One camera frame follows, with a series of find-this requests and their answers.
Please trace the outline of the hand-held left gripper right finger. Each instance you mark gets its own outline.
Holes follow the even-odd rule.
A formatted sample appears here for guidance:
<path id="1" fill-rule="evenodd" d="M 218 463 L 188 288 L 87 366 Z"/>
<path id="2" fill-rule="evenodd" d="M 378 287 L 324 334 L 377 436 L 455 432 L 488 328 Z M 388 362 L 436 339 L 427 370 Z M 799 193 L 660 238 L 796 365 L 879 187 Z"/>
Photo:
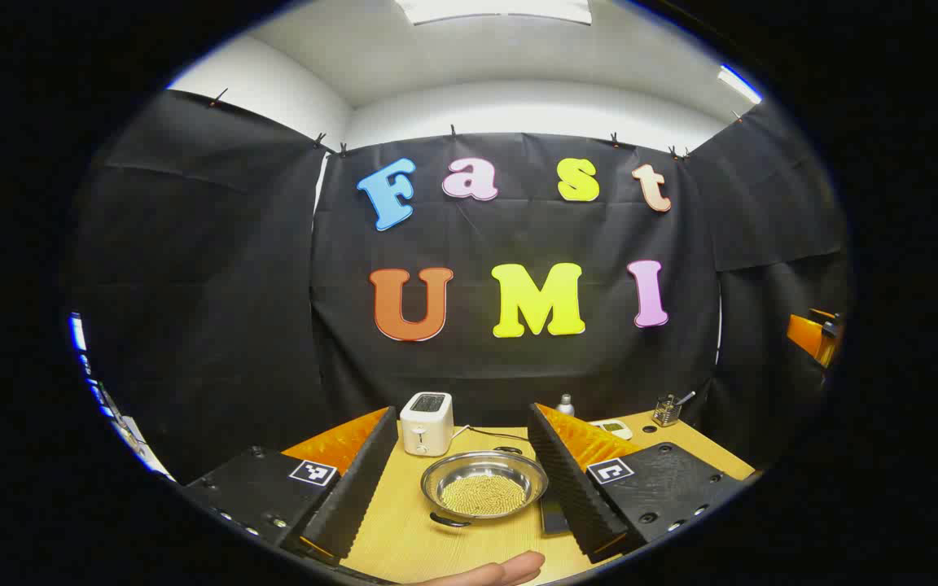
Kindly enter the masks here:
<path id="1" fill-rule="evenodd" d="M 622 418 L 625 439 L 546 405 L 528 412 L 528 440 L 592 562 L 666 540 L 699 524 L 755 478 L 740 457 L 687 422 L 652 412 Z"/>

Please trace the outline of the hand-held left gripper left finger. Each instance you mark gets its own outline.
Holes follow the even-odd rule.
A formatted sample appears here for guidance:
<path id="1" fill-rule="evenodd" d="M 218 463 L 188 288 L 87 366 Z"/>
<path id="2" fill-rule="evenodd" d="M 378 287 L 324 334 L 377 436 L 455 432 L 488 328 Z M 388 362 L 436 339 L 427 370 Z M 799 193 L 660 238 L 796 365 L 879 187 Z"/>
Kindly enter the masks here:
<path id="1" fill-rule="evenodd" d="M 397 441 L 396 410 L 376 409 L 284 452 L 247 448 L 182 490 L 275 548 L 338 565 Z"/>

